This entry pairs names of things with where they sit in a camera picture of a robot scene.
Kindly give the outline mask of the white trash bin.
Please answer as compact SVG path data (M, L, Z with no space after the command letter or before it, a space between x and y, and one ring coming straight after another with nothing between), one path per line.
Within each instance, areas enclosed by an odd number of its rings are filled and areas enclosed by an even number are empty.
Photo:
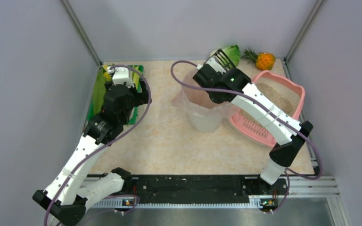
M214 132L221 124L223 114L216 108L193 107L187 112L190 125L198 132Z

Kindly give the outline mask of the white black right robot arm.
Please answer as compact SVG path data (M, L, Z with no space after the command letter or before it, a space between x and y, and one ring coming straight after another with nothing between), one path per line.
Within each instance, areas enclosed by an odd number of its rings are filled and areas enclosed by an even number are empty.
M313 125L289 117L271 102L238 68L228 70L209 64L198 65L193 80L215 103L229 102L250 114L276 140L260 179L273 185L284 174L305 143Z

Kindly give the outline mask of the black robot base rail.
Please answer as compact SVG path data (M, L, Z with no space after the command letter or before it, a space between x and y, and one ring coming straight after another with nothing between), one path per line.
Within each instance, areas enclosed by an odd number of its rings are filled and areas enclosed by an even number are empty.
M278 198L287 188L283 178L269 185L257 175L132 175L113 194L136 195L141 204L234 204Z

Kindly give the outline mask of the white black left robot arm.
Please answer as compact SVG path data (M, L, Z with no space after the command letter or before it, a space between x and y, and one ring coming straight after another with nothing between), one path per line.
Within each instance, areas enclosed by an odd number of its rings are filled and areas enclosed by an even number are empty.
M140 79L140 86L141 91L137 91L124 83L106 84L101 111L88 121L70 159L50 185L33 195L33 200L46 211L43 225L75 226L94 204L122 190L130 176L122 168L116 168L86 187L82 187L82 183L106 149L136 128L133 125L124 131L131 111L147 105L141 119L146 116L152 103L151 88L143 79Z

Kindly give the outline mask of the pink plastic bin liner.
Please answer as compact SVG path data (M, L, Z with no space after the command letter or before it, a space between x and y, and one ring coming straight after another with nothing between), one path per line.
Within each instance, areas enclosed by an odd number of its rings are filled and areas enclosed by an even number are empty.
M185 86L181 86L180 91L172 99L171 103L177 109L195 116L218 114L222 118L229 118L238 111L238 108L229 102L216 104L212 102L209 94L205 91Z

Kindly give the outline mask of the black litter scoop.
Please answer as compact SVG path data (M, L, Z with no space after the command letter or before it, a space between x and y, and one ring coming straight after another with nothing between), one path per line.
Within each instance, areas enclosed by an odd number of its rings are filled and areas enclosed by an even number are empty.
M232 68L236 68L235 64L231 61L231 59L226 55L226 53L220 48L215 50L212 54L215 61L225 70L228 71Z

